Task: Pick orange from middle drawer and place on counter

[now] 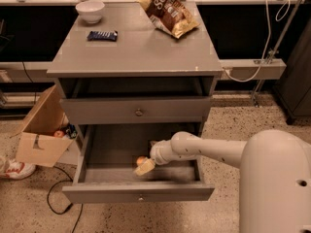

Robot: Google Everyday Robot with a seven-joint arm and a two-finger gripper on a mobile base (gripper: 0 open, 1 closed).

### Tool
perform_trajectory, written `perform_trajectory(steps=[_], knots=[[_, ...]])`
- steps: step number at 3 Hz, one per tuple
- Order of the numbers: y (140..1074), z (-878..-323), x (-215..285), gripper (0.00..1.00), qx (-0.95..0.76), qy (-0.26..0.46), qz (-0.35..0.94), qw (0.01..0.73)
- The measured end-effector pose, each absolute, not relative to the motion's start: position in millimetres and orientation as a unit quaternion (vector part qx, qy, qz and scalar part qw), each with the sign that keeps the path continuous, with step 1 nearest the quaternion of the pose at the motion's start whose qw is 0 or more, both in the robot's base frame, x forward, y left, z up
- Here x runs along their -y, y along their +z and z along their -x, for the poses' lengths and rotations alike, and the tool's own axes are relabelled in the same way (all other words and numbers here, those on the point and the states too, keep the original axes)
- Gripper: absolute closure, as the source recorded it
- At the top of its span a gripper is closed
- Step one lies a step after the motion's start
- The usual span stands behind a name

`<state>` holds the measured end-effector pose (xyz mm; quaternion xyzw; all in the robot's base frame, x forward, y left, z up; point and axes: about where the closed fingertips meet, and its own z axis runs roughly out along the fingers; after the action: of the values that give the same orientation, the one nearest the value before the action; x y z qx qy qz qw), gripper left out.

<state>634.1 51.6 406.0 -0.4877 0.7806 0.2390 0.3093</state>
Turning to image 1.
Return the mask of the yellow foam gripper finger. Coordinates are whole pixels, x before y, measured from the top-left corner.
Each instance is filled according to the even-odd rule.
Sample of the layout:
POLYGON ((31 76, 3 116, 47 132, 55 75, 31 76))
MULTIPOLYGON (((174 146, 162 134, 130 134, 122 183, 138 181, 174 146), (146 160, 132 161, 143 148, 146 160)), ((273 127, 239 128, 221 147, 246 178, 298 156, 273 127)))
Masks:
POLYGON ((134 170, 134 173, 137 176, 143 176, 147 174, 148 172, 152 171, 155 168, 156 164, 147 157, 146 161, 141 164, 140 166, 137 165, 136 169, 134 170))

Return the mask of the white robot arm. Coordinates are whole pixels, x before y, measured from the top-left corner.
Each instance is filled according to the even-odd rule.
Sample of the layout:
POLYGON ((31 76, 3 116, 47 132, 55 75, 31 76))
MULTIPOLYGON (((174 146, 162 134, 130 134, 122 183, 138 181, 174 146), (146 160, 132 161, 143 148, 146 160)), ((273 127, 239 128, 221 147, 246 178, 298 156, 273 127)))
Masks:
POLYGON ((153 144, 135 173, 206 156, 240 172, 240 233, 311 233, 311 145, 293 134, 264 130, 247 141, 202 139, 178 132, 153 144))

